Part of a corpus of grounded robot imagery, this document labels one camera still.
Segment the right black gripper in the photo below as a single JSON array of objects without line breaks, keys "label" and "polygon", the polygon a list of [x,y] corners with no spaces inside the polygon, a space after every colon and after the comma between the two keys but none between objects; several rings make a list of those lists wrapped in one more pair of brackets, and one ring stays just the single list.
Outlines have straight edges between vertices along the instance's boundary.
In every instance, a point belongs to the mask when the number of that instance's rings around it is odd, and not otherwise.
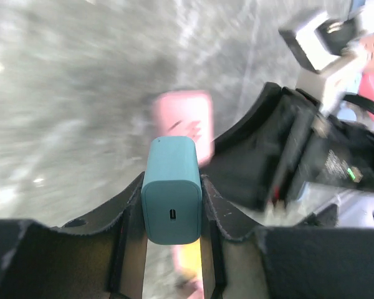
[{"label": "right black gripper", "polygon": [[[215,139],[202,173],[222,197],[264,210],[295,112],[294,90],[267,82],[247,113]],[[374,192],[374,131],[333,115],[294,123],[277,170],[277,199],[295,201],[308,184]]]}]

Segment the teal charger plug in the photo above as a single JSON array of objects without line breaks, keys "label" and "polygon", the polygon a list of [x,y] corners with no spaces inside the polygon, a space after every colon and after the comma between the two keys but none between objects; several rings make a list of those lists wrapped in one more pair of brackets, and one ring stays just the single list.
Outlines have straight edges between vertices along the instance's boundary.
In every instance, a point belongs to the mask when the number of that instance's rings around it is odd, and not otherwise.
[{"label": "teal charger plug", "polygon": [[191,138],[162,136],[151,142],[141,201],[152,242],[190,244],[200,237],[202,189]]}]

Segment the yellow charger plug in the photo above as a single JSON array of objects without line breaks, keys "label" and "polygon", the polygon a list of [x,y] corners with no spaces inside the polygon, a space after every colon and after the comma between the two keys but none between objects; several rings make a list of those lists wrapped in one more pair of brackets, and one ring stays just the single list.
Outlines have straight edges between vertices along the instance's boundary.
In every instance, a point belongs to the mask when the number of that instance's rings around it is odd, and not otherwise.
[{"label": "yellow charger plug", "polygon": [[173,246],[175,270],[187,280],[202,280],[200,240]]}]

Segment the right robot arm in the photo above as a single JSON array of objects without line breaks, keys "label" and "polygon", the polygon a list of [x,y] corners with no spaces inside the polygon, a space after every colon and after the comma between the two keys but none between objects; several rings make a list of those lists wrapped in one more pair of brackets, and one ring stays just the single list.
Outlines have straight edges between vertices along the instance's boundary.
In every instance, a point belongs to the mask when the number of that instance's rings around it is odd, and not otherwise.
[{"label": "right robot arm", "polygon": [[320,9],[301,12],[279,29],[300,64],[295,88],[266,83],[250,110],[215,141],[204,168],[222,197],[262,210],[297,200],[308,183],[374,192],[374,132],[337,119],[342,102],[374,115],[374,102],[347,92],[373,62],[368,8],[346,20]]}]

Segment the pink power strip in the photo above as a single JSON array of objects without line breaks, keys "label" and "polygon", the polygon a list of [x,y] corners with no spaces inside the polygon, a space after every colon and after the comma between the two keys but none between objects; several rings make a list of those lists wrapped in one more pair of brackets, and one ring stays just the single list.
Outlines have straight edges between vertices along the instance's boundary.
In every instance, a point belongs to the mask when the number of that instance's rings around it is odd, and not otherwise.
[{"label": "pink power strip", "polygon": [[[214,154],[214,121],[209,92],[177,90],[162,93],[153,104],[153,116],[160,136],[190,137],[196,145],[198,164],[204,166],[210,162]],[[189,298],[204,297],[203,278],[187,280],[180,277],[181,288],[191,289]]]}]

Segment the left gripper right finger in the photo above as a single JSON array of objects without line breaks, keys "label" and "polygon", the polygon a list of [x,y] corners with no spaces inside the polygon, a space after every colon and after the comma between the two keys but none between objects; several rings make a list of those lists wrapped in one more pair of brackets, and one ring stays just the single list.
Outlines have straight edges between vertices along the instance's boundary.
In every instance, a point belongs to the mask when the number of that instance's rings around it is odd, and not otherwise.
[{"label": "left gripper right finger", "polygon": [[374,298],[374,229],[264,227],[201,182],[206,298]]}]

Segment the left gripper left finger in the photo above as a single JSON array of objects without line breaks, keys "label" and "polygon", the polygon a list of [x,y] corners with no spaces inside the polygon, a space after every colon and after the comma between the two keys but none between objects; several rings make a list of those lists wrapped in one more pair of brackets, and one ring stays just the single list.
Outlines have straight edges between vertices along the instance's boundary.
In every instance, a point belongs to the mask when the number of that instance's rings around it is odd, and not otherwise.
[{"label": "left gripper left finger", "polygon": [[0,219],[0,298],[141,298],[142,182],[62,227]]}]

